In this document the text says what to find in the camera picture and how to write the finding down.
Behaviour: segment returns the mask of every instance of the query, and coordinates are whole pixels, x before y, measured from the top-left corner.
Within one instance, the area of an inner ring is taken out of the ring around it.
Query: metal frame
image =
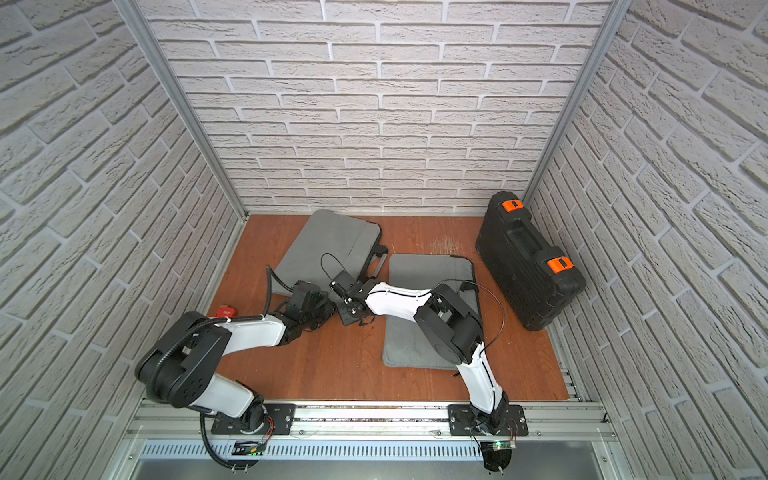
[[[594,37],[594,43],[592,48],[587,54],[587,58],[584,60],[581,69],[576,77],[571,92],[568,93],[568,97],[565,99],[558,119],[554,123],[554,128],[549,134],[547,143],[544,149],[541,151],[536,168],[531,174],[531,178],[528,180],[528,185],[525,186],[525,192],[523,193],[523,203],[528,204],[533,198],[538,185],[541,183],[541,179],[544,177],[549,164],[554,158],[555,149],[560,144],[560,141],[565,136],[565,132],[571,126],[571,122],[576,117],[578,108],[581,106],[581,102],[589,91],[589,87],[592,85],[592,80],[598,72],[600,63],[605,58],[605,54],[608,52],[611,42],[616,35],[616,32],[624,20],[624,16],[629,10],[629,6],[632,4],[632,0],[613,0],[611,6],[605,14],[603,24],[598,30],[598,34]]]
[[[174,73],[173,67],[170,66],[170,62],[165,57],[163,49],[160,46],[160,42],[154,36],[152,29],[149,26],[149,22],[141,12],[141,8],[136,3],[136,0],[114,0],[114,3],[118,7],[118,11],[123,17],[125,24],[131,30],[136,42],[141,50],[144,52],[144,56],[147,57],[147,62],[154,69],[154,73],[157,79],[160,81],[163,88],[165,88],[170,102],[174,104],[176,111],[183,121],[184,126],[190,132],[192,139],[194,140],[200,152],[203,155],[208,167],[213,172],[214,177],[219,182],[224,195],[235,210],[235,214],[241,219],[247,219],[247,210],[240,201],[240,197],[237,195],[232,181],[227,175],[227,171],[221,164],[221,160],[214,149],[214,145],[211,143],[208,134],[206,133],[203,125],[200,123],[200,119],[197,118],[192,105],[187,98],[187,94],[184,93],[184,89],[181,87],[178,77]]]

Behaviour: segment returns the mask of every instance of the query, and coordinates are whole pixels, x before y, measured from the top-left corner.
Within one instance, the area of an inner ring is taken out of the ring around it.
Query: orange latch
[[[514,212],[515,210],[520,210],[523,208],[523,203],[520,200],[507,200],[502,204],[502,206],[504,207],[504,210],[508,212]]]
[[[571,259],[568,257],[553,258],[547,262],[547,265],[549,265],[549,268],[555,273],[560,273],[563,270],[568,270],[569,268],[574,267],[574,263],[571,262]]]

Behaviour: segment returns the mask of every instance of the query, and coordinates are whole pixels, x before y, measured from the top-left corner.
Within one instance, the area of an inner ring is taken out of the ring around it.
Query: gray fabric
[[[288,286],[305,280],[322,290],[328,290],[330,280],[320,268],[320,257],[325,252],[332,253],[342,263],[344,270],[357,278],[380,234],[381,228],[375,223],[318,210],[301,229],[275,273]],[[330,255],[323,258],[323,266],[331,277],[341,271],[339,264]],[[290,296],[290,292],[274,280],[272,289],[280,295]],[[333,292],[330,299],[340,300]]]
[[[474,281],[472,262],[449,255],[408,255],[397,253],[389,259],[389,284],[410,289],[433,288],[441,280],[460,278]],[[447,282],[458,290],[461,282]],[[478,309],[474,290],[459,292],[459,296],[475,311]],[[443,359],[424,337],[414,322],[397,316],[386,317],[384,335],[384,365],[417,369],[456,370]]]

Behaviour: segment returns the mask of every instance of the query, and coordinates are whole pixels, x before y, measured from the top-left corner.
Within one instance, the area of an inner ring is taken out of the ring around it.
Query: black plastic case
[[[546,327],[586,285],[512,192],[491,197],[475,247],[526,329]]]

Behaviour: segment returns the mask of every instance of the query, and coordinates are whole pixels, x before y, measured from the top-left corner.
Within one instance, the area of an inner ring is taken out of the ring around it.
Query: case handle
[[[357,279],[360,280],[360,282],[365,283],[367,280],[371,280],[378,277],[379,272],[384,266],[384,262],[386,262],[386,256],[388,254],[389,254],[389,248],[384,247],[381,244],[374,245],[371,251],[368,253],[368,258],[366,259],[366,262],[363,264],[362,269],[360,270],[360,275],[357,277]],[[371,266],[373,257],[378,258],[379,263],[376,265],[376,270],[373,272],[373,276],[368,276],[368,267]]]

